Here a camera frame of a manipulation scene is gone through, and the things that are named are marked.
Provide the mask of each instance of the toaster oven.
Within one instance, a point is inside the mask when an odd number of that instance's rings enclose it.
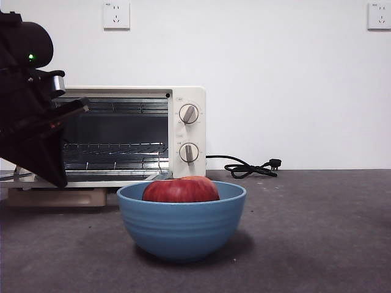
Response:
[[[204,88],[69,87],[53,103],[78,98],[89,100],[89,111],[71,118],[64,131],[66,189],[205,176]],[[53,188],[18,167],[1,184],[19,190]]]

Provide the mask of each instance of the electrical outlet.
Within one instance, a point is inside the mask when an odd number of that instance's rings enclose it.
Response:
[[[391,29],[391,2],[368,4],[368,29]]]
[[[103,3],[104,29],[130,29],[130,4],[128,1],[105,1]]]

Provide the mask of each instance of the table surface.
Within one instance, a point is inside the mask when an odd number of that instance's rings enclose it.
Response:
[[[170,264],[126,232],[115,194],[98,210],[1,206],[1,292],[390,292],[391,170],[281,170],[213,180],[248,196],[236,233]]]

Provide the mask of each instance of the red apple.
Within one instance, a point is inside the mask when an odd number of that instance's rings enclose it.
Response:
[[[142,194],[142,200],[166,203],[193,203],[219,199],[217,187],[204,176],[157,180],[150,183]]]

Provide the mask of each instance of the black power cord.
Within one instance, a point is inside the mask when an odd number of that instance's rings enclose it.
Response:
[[[224,155],[213,155],[213,156],[206,156],[207,159],[211,159],[214,157],[220,157],[223,159],[231,159],[234,161],[238,161],[241,164],[228,164],[225,165],[224,168],[226,171],[231,172],[232,177],[235,179],[242,179],[246,176],[249,176],[252,173],[258,173],[262,175],[277,177],[276,173],[273,173],[272,171],[278,170],[281,166],[281,160],[279,159],[271,159],[269,162],[264,163],[262,166],[251,166],[248,163],[242,161],[241,159],[238,159],[237,157],[231,157],[231,156],[224,156]]]

